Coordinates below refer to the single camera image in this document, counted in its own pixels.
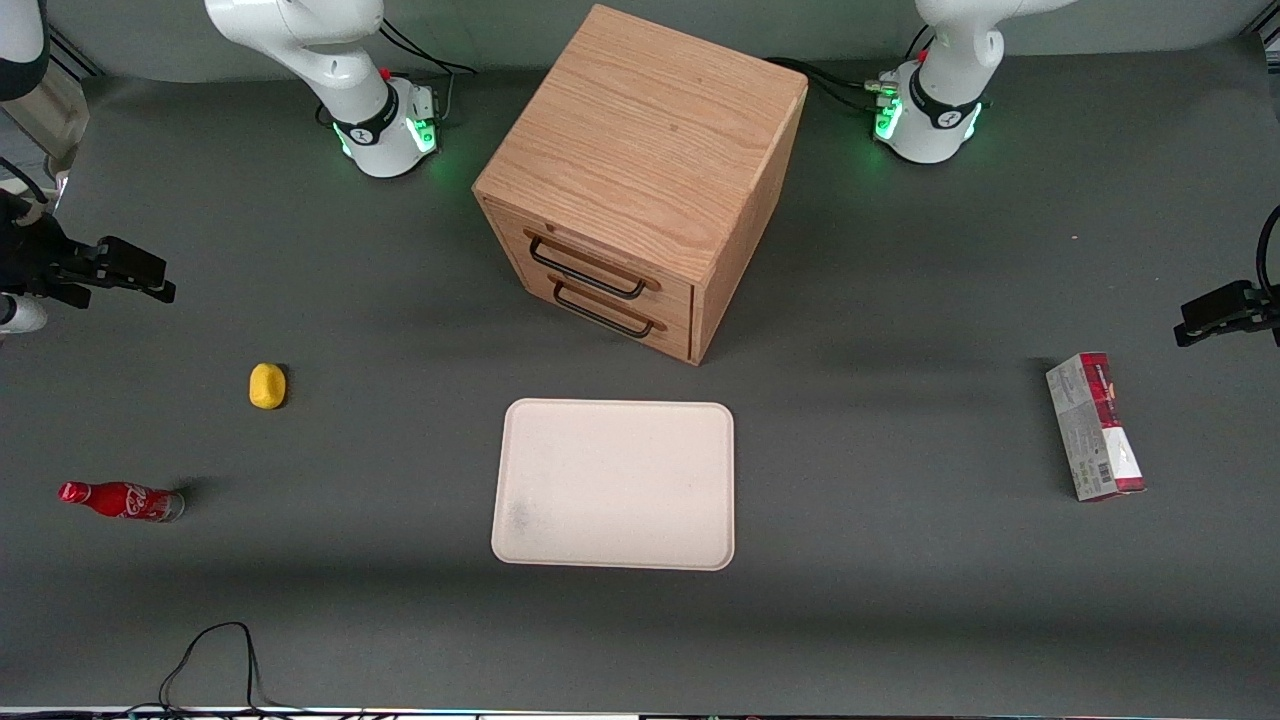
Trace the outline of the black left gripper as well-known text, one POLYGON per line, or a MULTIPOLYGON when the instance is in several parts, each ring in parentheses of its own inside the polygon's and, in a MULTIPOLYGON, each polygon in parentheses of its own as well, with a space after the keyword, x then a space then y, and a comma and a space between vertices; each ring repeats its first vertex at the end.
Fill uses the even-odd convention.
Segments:
POLYGON ((1234 281, 1181 306, 1183 323, 1174 328, 1179 348, 1215 336, 1267 331, 1280 345, 1277 290, 1234 281))

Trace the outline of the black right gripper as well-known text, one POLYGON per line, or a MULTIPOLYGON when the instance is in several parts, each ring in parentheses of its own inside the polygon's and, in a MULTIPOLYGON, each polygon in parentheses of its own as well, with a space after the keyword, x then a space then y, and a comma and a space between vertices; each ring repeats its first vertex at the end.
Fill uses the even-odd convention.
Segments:
MULTIPOLYGON (((90 246, 68 237, 36 202, 4 190, 1 206, 3 292, 87 309, 92 292, 77 281, 90 270, 90 246)), ((95 279, 100 287, 133 290, 163 304, 177 296, 164 259, 114 236, 97 245, 95 279)))

